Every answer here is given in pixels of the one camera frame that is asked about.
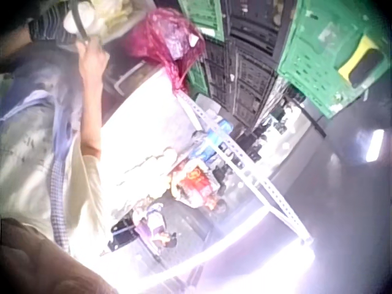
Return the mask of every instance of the perforated metal shelf rack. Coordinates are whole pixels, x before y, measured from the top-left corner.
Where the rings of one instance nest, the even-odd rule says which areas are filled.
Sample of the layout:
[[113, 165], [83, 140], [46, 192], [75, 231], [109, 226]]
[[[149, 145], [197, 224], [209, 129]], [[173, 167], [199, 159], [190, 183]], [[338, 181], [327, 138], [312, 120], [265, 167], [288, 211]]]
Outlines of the perforated metal shelf rack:
[[[243, 168], [239, 169], [217, 146], [210, 144], [210, 146], [217, 152], [218, 155], [233, 169], [233, 171], [241, 178], [244, 184], [255, 194], [255, 196], [263, 203], [268, 211], [278, 217], [288, 227], [290, 227], [299, 238], [301, 238], [304, 244], [311, 244], [313, 242], [312, 236], [304, 224], [300, 221], [294, 210], [287, 203], [282, 194], [276, 189], [268, 178], [262, 178], [259, 176], [258, 168], [249, 158], [249, 156], [237, 145], [237, 143], [230, 138], [225, 132], [223, 132], [218, 124], [214, 122], [187, 94], [180, 91], [177, 94], [177, 98], [181, 99], [182, 102], [188, 104], [194, 113], [203, 120], [207, 126], [213, 130], [227, 147], [240, 159], [243, 163]], [[279, 211], [273, 203], [267, 200], [267, 198], [260, 191], [267, 192], [270, 198], [276, 202], [279, 206]]]

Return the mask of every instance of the plastic bag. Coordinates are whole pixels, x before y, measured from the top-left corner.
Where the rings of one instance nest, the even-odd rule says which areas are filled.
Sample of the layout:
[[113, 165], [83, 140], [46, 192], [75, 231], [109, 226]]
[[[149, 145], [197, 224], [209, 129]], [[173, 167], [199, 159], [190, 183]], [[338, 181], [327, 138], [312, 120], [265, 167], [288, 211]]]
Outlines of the plastic bag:
[[205, 51], [200, 32], [174, 9], [153, 10], [124, 41], [131, 56], [149, 57], [162, 63], [174, 91], [185, 90], [187, 72]]

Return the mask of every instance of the metal frame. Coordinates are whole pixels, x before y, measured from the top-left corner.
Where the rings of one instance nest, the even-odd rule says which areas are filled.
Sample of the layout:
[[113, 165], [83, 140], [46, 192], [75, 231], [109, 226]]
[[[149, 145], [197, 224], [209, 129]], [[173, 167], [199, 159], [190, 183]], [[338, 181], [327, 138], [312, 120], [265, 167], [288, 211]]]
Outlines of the metal frame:
[[[242, 169], [239, 169], [217, 146], [210, 144], [211, 147], [214, 148], [215, 152], [223, 158], [233, 171], [244, 181], [244, 184], [246, 184], [256, 197], [268, 208], [268, 211], [273, 213], [287, 226], [289, 226], [306, 244], [312, 243], [313, 238], [300, 221], [299, 217], [295, 214], [294, 210], [290, 207], [285, 198], [271, 183], [271, 181], [268, 178], [262, 178], [259, 176], [258, 168], [252, 159], [250, 159], [249, 156], [237, 145], [237, 143], [223, 130], [221, 130], [218, 124], [211, 119], [187, 94], [180, 91], [177, 94], [177, 98], [188, 104], [196, 116], [202, 119], [208, 127], [211, 128], [211, 130], [217, 133], [227, 147], [240, 159], [244, 165], [244, 168]], [[258, 187], [260, 187], [260, 185], [277, 203], [283, 213], [276, 209], [259, 191]]]

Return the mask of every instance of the handle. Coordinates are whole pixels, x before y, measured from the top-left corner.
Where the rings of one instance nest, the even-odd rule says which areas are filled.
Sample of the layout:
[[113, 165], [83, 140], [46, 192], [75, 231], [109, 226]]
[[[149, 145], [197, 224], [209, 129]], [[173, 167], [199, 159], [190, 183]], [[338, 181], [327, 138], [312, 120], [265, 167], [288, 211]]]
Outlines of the handle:
[[370, 49], [379, 49], [378, 46], [367, 36], [364, 35], [350, 59], [338, 70], [340, 75], [350, 84], [350, 74], [352, 70], [361, 62], [362, 58]]

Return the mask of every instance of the red packaging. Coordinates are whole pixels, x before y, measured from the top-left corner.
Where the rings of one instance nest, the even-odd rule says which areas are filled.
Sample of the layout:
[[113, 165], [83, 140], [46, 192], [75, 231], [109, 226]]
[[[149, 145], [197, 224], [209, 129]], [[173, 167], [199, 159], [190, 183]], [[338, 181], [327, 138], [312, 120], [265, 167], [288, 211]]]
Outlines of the red packaging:
[[131, 56], [148, 57], [162, 63], [174, 92], [184, 87], [193, 63], [205, 52], [205, 41], [197, 28], [174, 9], [156, 9], [124, 39]]

